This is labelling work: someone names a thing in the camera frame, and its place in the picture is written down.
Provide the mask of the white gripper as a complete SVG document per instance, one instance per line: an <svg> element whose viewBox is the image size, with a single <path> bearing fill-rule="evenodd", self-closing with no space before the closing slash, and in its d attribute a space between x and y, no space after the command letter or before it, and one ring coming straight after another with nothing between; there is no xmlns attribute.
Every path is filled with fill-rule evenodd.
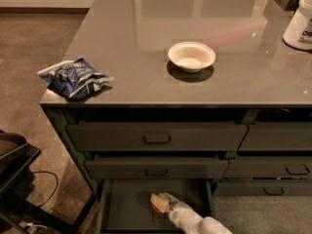
<svg viewBox="0 0 312 234"><path fill-rule="evenodd" d="M174 195L165 192L152 194L150 203L176 203L169 211L168 217L171 223L177 228L190 228L195 224L195 212L185 203L178 203L179 200Z"/></svg>

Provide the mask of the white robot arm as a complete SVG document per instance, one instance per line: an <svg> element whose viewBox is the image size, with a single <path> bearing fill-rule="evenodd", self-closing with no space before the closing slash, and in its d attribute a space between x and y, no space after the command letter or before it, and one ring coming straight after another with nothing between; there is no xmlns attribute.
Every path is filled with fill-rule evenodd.
<svg viewBox="0 0 312 234"><path fill-rule="evenodd" d="M215 218L200 216L170 193L152 193L150 203L156 213L167 214L170 222L185 234L233 234Z"/></svg>

